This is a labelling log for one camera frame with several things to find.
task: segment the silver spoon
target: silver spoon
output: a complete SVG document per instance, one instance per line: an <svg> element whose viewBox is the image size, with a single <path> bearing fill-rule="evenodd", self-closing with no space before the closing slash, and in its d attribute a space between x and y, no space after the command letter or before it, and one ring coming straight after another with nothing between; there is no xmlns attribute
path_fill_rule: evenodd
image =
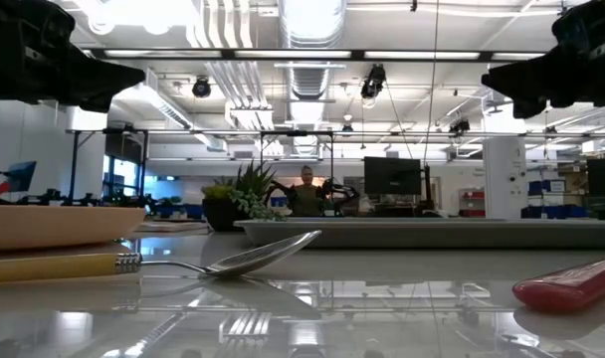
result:
<svg viewBox="0 0 605 358"><path fill-rule="evenodd" d="M146 266L176 266L184 269L191 269L197 272L215 276L229 277L239 276L245 273L263 268L269 264L278 262L291 254L304 248L307 244L317 238L321 231L314 231L289 239L284 239L273 244L250 250L238 255L222 259L208 267L198 267L191 264L159 261L159 262L140 262L139 265Z"/></svg>
<svg viewBox="0 0 605 358"><path fill-rule="evenodd" d="M0 282L78 278L139 272L147 266L176 266L215 277L239 276L280 261L304 248L320 231L298 235L222 259L208 267L178 262L145 262L141 254L94 254L0 260Z"/></svg>

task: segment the plant pot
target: plant pot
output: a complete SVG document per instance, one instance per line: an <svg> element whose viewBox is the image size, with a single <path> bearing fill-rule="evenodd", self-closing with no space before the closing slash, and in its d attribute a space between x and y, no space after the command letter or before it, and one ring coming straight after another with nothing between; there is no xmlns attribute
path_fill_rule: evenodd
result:
<svg viewBox="0 0 605 358"><path fill-rule="evenodd" d="M210 227L220 233L242 232L243 228L235 227L234 222L250 219L231 199L203 199L203 215Z"/></svg>

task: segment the yellow handle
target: yellow handle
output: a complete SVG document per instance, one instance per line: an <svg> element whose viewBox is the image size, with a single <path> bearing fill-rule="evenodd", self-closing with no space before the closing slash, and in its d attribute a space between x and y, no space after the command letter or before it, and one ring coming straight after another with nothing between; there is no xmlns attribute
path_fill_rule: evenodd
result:
<svg viewBox="0 0 605 358"><path fill-rule="evenodd" d="M115 254L0 260L0 282L116 274Z"/></svg>

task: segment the white countertop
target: white countertop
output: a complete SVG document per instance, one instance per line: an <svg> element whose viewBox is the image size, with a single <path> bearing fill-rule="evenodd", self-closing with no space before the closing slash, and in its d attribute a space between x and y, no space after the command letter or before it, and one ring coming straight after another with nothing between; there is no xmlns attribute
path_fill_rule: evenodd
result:
<svg viewBox="0 0 605 358"><path fill-rule="evenodd" d="M243 235L165 235L137 247L148 260L207 265L247 245ZM20 354L0 358L605 358L605 301L578 316L546 317L510 294L521 279L604 258L602 251L307 250L256 272L261 281L155 267L5 284L0 349L17 346Z"/></svg>

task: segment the window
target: window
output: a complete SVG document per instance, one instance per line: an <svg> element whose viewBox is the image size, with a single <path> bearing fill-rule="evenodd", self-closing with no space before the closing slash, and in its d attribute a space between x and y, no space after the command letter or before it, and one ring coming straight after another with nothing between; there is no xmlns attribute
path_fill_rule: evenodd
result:
<svg viewBox="0 0 605 358"><path fill-rule="evenodd" d="M113 156L103 157L103 194L113 195L122 190L124 195L138 194L139 166Z"/></svg>

